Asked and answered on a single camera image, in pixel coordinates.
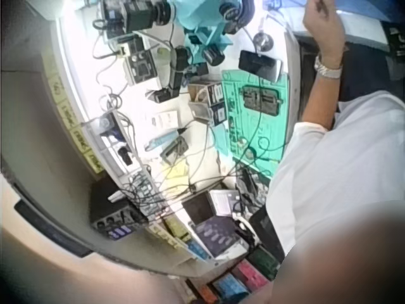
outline hand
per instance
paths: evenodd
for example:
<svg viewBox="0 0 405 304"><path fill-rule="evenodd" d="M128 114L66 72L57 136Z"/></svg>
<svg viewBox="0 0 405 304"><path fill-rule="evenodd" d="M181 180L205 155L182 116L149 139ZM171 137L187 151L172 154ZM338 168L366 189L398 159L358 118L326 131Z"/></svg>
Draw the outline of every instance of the hand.
<svg viewBox="0 0 405 304"><path fill-rule="evenodd" d="M304 25L318 43L322 63L328 68L339 68L346 35L336 13L335 0L308 0Z"/></svg>

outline black smartphone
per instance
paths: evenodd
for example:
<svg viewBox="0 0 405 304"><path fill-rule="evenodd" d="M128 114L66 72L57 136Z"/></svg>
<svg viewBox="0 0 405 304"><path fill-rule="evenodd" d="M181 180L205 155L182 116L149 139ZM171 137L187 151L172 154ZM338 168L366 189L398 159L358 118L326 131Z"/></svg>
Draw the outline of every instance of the black smartphone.
<svg viewBox="0 0 405 304"><path fill-rule="evenodd" d="M256 54L249 51L241 51L239 57L239 69L264 78L270 82L277 82L282 69L282 61Z"/></svg>

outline person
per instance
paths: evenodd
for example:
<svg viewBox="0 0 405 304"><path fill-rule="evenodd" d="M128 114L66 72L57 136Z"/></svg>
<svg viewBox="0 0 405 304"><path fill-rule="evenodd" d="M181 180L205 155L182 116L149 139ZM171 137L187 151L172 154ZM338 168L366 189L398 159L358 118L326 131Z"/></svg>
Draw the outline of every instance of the person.
<svg viewBox="0 0 405 304"><path fill-rule="evenodd" d="M405 303L405 104L385 91L338 103L335 1L308 0L304 25L318 75L266 202L286 257L242 303Z"/></svg>

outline silver wristwatch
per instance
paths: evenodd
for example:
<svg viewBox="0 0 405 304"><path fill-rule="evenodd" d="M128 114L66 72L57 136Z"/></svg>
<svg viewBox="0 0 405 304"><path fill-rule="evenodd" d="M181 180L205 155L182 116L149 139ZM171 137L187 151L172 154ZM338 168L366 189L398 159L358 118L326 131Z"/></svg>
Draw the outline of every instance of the silver wristwatch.
<svg viewBox="0 0 405 304"><path fill-rule="evenodd" d="M340 77L342 76L342 67L340 67L340 69L338 70L327 68L321 63L319 55L315 59L315 70L326 78L340 79Z"/></svg>

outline white shirt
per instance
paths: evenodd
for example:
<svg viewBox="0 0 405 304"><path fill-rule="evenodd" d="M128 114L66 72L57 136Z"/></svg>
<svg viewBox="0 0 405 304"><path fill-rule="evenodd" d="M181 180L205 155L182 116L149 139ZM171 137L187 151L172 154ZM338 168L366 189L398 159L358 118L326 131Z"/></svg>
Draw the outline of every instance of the white shirt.
<svg viewBox="0 0 405 304"><path fill-rule="evenodd" d="M405 104L380 91L339 108L330 132L296 124L270 183L267 212L285 254L322 221L405 197Z"/></svg>

